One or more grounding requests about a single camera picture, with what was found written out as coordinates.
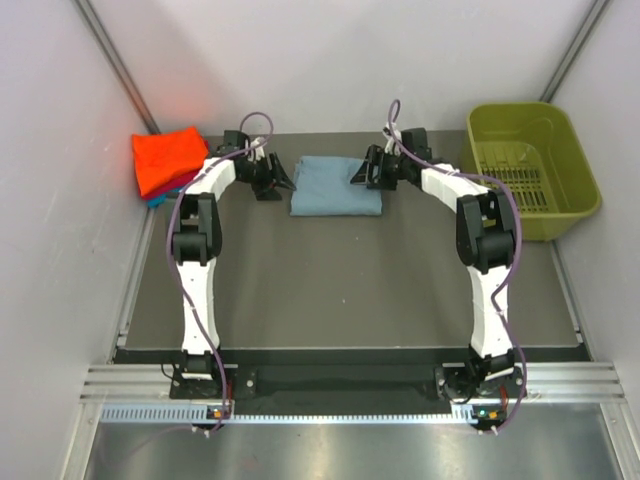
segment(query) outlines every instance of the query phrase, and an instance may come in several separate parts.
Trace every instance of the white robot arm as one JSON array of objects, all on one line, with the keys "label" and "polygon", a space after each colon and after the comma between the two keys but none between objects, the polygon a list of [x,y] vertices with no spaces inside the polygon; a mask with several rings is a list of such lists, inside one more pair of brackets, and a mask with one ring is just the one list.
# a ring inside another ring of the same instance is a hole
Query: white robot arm
[{"label": "white robot arm", "polygon": [[[454,212],[457,212],[458,199],[467,195],[487,194],[489,189],[465,178],[456,177],[458,171],[449,164],[438,164],[440,170],[433,168],[422,170],[422,191],[436,197]],[[509,336],[502,320],[491,302],[491,295],[502,283],[508,273],[504,265],[490,268],[486,273],[475,266],[468,266],[473,293],[473,334],[470,346],[478,357],[501,357],[508,355],[512,348]],[[496,298],[502,307],[502,314],[507,318],[507,288]],[[513,372],[513,365],[499,371],[488,372],[484,380],[491,380]]]},{"label": "white robot arm", "polygon": [[367,188],[395,190],[407,180],[436,197],[456,214],[458,256],[471,276],[474,327],[470,341],[469,377],[476,384],[514,372],[514,355],[500,314],[507,318],[507,288],[497,295],[497,312],[491,297],[504,281],[515,249],[513,213],[504,193],[493,191],[465,178],[451,165],[438,163],[425,168],[400,153],[395,138],[418,158],[431,160],[424,129],[398,132],[395,125],[383,130],[385,148],[371,145],[362,167],[351,180]]},{"label": "white robot arm", "polygon": [[[180,206],[180,221],[170,232],[180,280],[197,312],[203,317],[204,330],[216,348],[220,346],[220,337],[214,316],[213,277],[216,259],[222,248],[217,202],[235,180],[250,183],[259,201],[281,200],[275,187],[295,190],[277,155],[270,154],[267,157],[263,148],[258,146],[262,142],[260,137],[250,142],[242,132],[225,132],[224,145],[217,152],[220,156],[205,160],[198,176],[213,168],[202,180],[187,188]],[[222,155],[248,146],[255,147],[249,155],[220,161]],[[176,197],[176,194],[169,196],[168,212],[173,209]],[[186,298],[183,299],[183,308],[185,329],[182,350],[188,355],[210,353],[211,347],[198,328]]]}]

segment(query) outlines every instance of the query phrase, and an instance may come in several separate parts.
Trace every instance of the white side panel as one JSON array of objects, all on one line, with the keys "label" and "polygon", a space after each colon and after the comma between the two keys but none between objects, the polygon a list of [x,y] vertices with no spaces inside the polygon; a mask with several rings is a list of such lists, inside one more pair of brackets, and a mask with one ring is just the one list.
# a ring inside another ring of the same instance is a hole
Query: white side panel
[{"label": "white side panel", "polygon": [[602,210],[560,241],[587,337],[640,422],[640,2],[612,2],[555,103],[571,116]]},{"label": "white side panel", "polygon": [[0,45],[0,478],[49,479],[115,329],[144,130],[72,2],[2,2]]},{"label": "white side panel", "polygon": [[[95,0],[163,129],[278,133],[462,128],[475,105],[533,100],[591,0]],[[266,131],[264,122],[249,129]]]}]

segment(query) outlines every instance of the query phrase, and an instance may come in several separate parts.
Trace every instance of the yellow-green basket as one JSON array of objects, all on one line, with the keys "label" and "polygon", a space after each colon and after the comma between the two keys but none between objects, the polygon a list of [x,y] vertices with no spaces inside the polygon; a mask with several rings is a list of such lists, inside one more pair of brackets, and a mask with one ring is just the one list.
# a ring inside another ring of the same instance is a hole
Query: yellow-green basket
[{"label": "yellow-green basket", "polygon": [[525,240],[553,240],[600,206],[600,192],[566,113],[547,103],[476,107],[467,118],[462,171],[511,188]]}]

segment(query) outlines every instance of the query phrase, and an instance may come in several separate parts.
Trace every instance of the stack of folded clothes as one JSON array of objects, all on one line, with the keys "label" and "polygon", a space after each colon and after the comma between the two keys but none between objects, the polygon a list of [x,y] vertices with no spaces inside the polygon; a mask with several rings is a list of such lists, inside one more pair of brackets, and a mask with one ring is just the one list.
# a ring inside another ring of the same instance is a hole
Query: stack of folded clothes
[{"label": "stack of folded clothes", "polygon": [[133,135],[132,141],[140,197],[151,208],[193,180],[209,153],[195,127],[163,135]]}]

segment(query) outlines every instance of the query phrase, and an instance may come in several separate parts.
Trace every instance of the folded blue towel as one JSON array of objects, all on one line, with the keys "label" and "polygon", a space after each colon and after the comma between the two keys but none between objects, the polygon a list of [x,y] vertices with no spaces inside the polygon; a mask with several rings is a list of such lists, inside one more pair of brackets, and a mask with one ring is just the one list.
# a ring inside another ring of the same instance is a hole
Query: folded blue towel
[{"label": "folded blue towel", "polygon": [[291,216],[382,215],[379,190],[349,182],[362,160],[344,157],[302,157],[296,165]]}]

